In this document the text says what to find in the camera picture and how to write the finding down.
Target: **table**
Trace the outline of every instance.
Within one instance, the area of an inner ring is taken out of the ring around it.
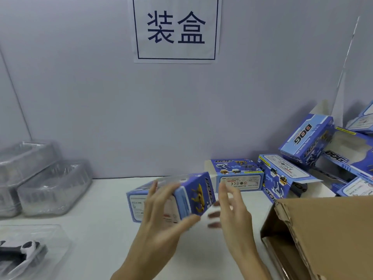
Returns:
[[[131,218],[126,192],[154,178],[96,179],[85,196],[64,216],[1,220],[0,225],[60,224],[73,247],[55,270],[55,280],[109,280],[123,263],[139,228]],[[271,207],[261,191],[243,192],[253,216],[255,242],[274,280],[280,279],[260,240],[260,229]],[[181,238],[175,256],[156,280],[242,279],[219,229],[208,229],[205,214]]]

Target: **hand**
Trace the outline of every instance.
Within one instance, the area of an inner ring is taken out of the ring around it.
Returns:
[[[271,274],[259,257],[253,234],[253,223],[238,188],[219,185],[220,211],[210,213],[209,218],[220,217],[220,222],[213,222],[209,228],[222,228],[229,252],[236,261],[245,280],[270,280]]]
[[[232,193],[233,198],[228,198],[228,193]],[[208,217],[220,217],[220,222],[211,223],[208,227],[223,229],[224,239],[233,259],[238,263],[247,255],[256,254],[251,214],[246,209],[240,190],[220,183],[219,201],[214,206],[220,206],[220,211],[210,213]]]
[[[180,184],[157,190],[154,181],[145,200],[144,217],[122,267],[112,280],[151,280],[165,267],[176,251],[180,235],[200,221],[198,215],[184,218],[178,224],[165,226],[165,203]]]

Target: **sign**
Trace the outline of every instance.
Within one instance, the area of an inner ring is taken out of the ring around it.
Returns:
[[[128,0],[135,63],[212,63],[221,0]]]

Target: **cardboard box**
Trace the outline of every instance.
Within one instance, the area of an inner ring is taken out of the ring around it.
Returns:
[[[221,181],[244,192],[261,190],[264,179],[259,166],[247,158],[206,160],[205,171],[210,174],[216,193]]]
[[[347,185],[338,190],[340,196],[372,196],[373,184],[356,177]]]
[[[289,161],[312,166],[330,142],[333,133],[334,120],[329,116],[328,102],[323,101],[308,114],[279,150]]]
[[[283,279],[372,279],[372,196],[279,199],[260,232]]]
[[[354,175],[373,183],[373,138],[337,127],[323,156]]]
[[[321,180],[279,155],[261,154],[258,163],[265,174],[263,192],[272,203],[279,198],[335,196]]]
[[[347,129],[363,134],[373,134],[373,101],[357,116],[348,122]]]
[[[202,215],[216,201],[211,179],[207,172],[159,178],[158,187],[180,183],[165,204],[163,218],[169,223],[178,223],[191,214]],[[153,182],[149,182],[127,193],[129,208],[134,222],[141,222],[144,201]]]
[[[347,184],[346,181],[324,172],[321,169],[314,167],[308,170],[308,173],[313,175],[315,178],[322,180],[322,183],[327,186],[333,193],[338,193],[338,191]]]

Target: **clear plastic tray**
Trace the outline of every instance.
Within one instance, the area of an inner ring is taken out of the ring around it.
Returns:
[[[0,186],[18,187],[58,160],[52,143],[22,141],[0,150]]]
[[[92,183],[86,161],[61,160],[49,166],[18,188],[26,216],[63,215]]]
[[[71,247],[71,241],[59,225],[0,226],[0,241],[5,241],[0,245],[0,280],[50,279],[56,265]],[[17,254],[13,252],[9,256],[8,247],[13,250],[18,244],[27,242],[39,245],[28,251],[28,262],[20,265],[19,259],[15,259]]]
[[[21,213],[21,203],[15,187],[0,187],[0,217],[14,217]]]

